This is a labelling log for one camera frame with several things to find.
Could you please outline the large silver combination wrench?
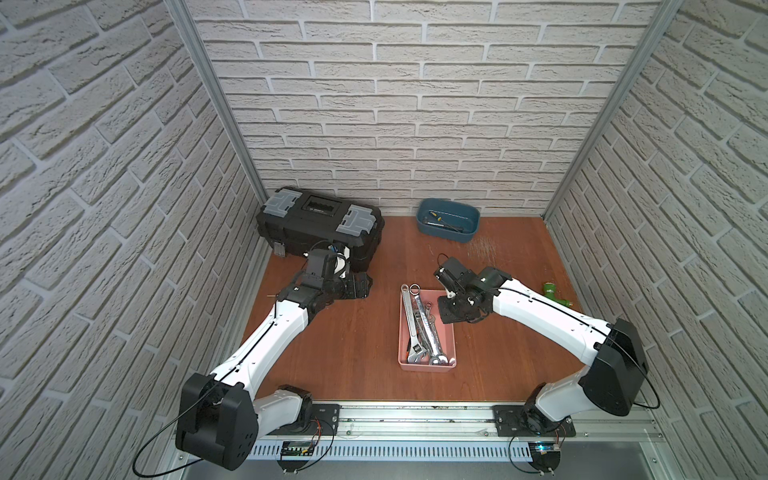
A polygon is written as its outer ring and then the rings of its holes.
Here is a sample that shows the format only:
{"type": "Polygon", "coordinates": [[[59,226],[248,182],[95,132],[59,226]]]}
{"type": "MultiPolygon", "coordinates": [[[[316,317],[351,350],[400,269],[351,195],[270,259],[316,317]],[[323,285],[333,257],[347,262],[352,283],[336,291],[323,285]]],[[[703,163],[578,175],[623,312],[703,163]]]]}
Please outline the large silver combination wrench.
{"type": "Polygon", "coordinates": [[[413,312],[413,305],[411,301],[410,286],[406,284],[402,284],[400,287],[400,290],[402,294],[406,324],[409,332],[409,347],[408,347],[407,363],[418,364],[424,358],[426,351],[420,341],[418,329],[416,326],[416,319],[413,312]]]}

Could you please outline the silver adjustable wrench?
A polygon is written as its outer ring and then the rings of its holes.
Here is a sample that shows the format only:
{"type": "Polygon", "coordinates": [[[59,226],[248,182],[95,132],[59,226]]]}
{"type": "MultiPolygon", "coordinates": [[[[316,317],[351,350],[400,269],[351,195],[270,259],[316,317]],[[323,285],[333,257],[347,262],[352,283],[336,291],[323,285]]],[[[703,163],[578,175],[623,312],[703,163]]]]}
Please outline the silver adjustable wrench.
{"type": "Polygon", "coordinates": [[[432,365],[448,365],[449,359],[445,355],[434,325],[429,320],[426,308],[419,296],[414,297],[414,302],[419,312],[422,329],[430,351],[430,363],[432,365]]]}

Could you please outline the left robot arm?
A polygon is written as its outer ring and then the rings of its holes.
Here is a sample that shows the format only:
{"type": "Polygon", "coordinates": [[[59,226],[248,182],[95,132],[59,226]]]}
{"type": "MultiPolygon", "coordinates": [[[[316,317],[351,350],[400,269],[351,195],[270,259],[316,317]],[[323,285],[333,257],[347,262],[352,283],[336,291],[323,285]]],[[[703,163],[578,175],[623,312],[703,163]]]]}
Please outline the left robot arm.
{"type": "Polygon", "coordinates": [[[324,308],[364,299],[372,287],[353,272],[347,247],[315,248],[305,267],[275,298],[265,320],[209,374],[194,374],[182,387],[175,446],[227,470],[238,468],[255,442],[284,427],[311,424],[312,397],[290,385],[259,396],[259,388],[290,343],[324,308]]]}

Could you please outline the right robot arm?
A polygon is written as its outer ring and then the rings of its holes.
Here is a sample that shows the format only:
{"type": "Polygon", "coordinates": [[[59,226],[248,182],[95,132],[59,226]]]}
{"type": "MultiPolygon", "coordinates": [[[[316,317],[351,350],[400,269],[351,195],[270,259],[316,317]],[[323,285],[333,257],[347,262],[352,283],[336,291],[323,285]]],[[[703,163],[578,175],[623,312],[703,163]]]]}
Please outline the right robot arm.
{"type": "Polygon", "coordinates": [[[583,364],[576,373],[534,389],[521,412],[530,431],[552,431],[585,411],[617,417],[630,413],[648,371],[633,324],[581,314],[494,267],[475,273],[450,258],[434,276],[446,291],[438,298],[443,323],[477,323],[496,313],[555,342],[583,364]]]}

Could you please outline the pink plastic storage box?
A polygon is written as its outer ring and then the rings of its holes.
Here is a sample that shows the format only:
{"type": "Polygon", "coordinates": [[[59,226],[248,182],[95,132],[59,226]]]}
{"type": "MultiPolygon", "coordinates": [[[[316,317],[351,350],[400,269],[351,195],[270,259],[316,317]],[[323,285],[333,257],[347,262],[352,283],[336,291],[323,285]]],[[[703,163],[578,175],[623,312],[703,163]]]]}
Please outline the pink plastic storage box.
{"type": "Polygon", "coordinates": [[[443,373],[456,366],[454,327],[442,322],[437,307],[442,294],[417,284],[400,287],[397,361],[402,370],[443,373]]]}

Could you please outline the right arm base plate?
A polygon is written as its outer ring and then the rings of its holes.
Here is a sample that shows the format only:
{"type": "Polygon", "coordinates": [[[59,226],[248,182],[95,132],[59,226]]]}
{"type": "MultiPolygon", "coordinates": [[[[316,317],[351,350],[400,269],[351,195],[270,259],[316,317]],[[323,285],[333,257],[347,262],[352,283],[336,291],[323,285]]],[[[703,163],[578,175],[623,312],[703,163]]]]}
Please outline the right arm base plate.
{"type": "Polygon", "coordinates": [[[552,421],[533,408],[516,404],[498,404],[491,407],[499,437],[575,437],[570,417],[552,421]]]}

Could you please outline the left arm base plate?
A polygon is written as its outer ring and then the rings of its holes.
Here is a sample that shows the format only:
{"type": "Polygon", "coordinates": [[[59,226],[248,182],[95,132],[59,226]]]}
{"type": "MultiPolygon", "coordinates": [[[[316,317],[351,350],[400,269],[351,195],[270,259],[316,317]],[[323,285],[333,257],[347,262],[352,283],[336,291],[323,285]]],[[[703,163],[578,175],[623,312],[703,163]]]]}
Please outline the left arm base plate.
{"type": "Polygon", "coordinates": [[[298,418],[269,433],[269,436],[312,436],[321,432],[329,436],[338,431],[341,405],[337,403],[313,403],[303,406],[298,418]]]}

